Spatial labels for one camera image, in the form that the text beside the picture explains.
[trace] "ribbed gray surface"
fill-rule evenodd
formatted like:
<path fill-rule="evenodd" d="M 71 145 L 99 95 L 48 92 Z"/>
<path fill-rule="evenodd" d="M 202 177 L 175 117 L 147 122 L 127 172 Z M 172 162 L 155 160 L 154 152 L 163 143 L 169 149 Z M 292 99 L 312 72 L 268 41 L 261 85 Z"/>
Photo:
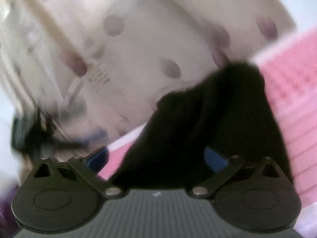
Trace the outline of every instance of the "ribbed gray surface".
<path fill-rule="evenodd" d="M 22 230 L 15 238 L 300 238 L 289 229 L 277 234 L 241 231 L 214 212 L 206 200 L 185 191 L 132 190 L 128 196 L 105 203 L 88 224 L 63 234 Z"/>

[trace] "black cloth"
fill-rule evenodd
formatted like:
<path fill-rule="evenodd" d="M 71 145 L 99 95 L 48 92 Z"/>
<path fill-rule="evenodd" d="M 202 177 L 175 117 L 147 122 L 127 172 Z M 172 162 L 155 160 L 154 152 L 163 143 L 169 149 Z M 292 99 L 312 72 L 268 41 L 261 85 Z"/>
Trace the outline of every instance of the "black cloth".
<path fill-rule="evenodd" d="M 270 156 L 292 181 L 264 85 L 257 67 L 232 63 L 194 88 L 167 94 L 110 181 L 122 188 L 192 188 L 213 174 L 204 161 L 207 146 L 247 161 Z"/>

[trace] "pink blanket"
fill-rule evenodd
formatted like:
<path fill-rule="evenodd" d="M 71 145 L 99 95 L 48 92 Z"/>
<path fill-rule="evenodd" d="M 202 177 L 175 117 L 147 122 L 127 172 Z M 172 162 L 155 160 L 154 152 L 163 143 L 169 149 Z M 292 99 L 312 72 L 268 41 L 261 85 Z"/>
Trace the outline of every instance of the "pink blanket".
<path fill-rule="evenodd" d="M 317 30 L 260 65 L 267 99 L 283 133 L 302 207 L 317 202 Z M 108 179 L 132 142 L 110 152 Z"/>

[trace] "purple fabric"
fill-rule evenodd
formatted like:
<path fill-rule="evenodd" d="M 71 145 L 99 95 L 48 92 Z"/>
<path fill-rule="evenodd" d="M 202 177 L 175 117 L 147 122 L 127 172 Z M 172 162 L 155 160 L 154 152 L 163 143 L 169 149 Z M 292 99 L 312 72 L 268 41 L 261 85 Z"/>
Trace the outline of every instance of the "purple fabric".
<path fill-rule="evenodd" d="M 0 238 L 10 238 L 19 229 L 11 211 L 11 202 L 17 190 L 18 186 L 15 186 L 0 198 Z"/>

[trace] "metal rivet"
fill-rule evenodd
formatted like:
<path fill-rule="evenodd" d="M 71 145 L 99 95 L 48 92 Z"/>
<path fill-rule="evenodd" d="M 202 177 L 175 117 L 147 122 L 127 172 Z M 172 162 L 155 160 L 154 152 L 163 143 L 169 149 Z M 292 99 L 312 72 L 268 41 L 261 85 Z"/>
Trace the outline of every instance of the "metal rivet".
<path fill-rule="evenodd" d="M 205 187 L 195 187 L 192 191 L 195 195 L 205 195 L 208 193 Z"/>
<path fill-rule="evenodd" d="M 108 196 L 116 196 L 116 195 L 119 195 L 121 193 L 121 190 L 118 187 L 111 187 L 111 188 L 108 188 L 105 191 L 105 193 Z"/>

